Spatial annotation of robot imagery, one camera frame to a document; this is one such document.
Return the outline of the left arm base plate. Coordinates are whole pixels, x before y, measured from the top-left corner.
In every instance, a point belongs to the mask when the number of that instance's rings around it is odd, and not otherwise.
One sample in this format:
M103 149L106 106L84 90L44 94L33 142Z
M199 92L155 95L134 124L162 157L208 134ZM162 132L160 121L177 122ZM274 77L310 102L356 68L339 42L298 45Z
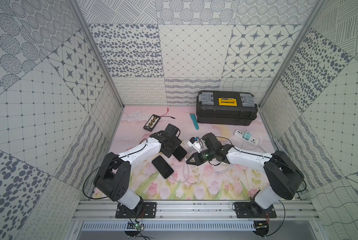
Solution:
M154 219L156 216L156 202L141 202L139 203L135 209L131 210L125 205L119 203L117 205L117 211L115 218L116 219L138 219L138 218L146 218L146 219Z

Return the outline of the phone with pink case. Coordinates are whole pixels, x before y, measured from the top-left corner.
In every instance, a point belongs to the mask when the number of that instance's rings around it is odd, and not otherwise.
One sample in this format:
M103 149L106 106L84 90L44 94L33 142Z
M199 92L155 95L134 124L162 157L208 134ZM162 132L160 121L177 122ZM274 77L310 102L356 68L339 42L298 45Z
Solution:
M178 146L174 152L172 153L172 155L179 161L181 162L186 155L188 154L188 152L182 147L182 146Z

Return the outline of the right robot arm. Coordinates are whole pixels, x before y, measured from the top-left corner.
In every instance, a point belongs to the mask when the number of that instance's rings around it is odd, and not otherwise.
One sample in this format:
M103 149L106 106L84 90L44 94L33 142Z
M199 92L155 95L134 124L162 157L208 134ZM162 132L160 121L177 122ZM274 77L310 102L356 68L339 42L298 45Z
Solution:
M256 211L269 209L279 200L292 200L305 177L285 152L272 154L242 150L232 144L223 145L213 133L202 138L192 137L188 145L197 152L187 164L200 166L216 160L219 163L240 165L266 174L269 185L259 190L250 201L250 208Z

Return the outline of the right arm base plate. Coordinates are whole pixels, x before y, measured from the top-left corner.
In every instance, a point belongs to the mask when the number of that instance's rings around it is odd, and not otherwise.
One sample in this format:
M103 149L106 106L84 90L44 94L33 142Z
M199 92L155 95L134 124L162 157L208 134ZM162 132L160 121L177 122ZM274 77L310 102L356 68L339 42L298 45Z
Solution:
M232 208L236 212L238 219L255 219L255 218L274 219L277 217L273 205L271 205L267 209L262 209L255 202L235 202L233 203Z

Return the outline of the phone with green case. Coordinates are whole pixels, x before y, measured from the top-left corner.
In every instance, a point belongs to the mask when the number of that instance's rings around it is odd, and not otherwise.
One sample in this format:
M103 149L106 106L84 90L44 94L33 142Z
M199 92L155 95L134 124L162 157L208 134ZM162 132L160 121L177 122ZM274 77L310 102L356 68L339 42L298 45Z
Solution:
M169 178L174 173L173 168L162 156L157 156L155 159L153 159L152 164L164 179Z

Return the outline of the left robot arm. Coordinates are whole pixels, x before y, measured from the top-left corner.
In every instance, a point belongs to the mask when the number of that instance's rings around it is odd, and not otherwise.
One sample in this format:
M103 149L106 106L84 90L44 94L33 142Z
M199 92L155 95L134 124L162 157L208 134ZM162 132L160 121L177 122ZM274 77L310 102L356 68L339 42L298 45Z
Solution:
M118 202L134 215L139 215L143 211L143 198L129 188L131 171L156 154L171 157L181 146L179 134L179 128L168 124L165 130L153 133L129 151L108 153L93 179L94 186L113 202Z

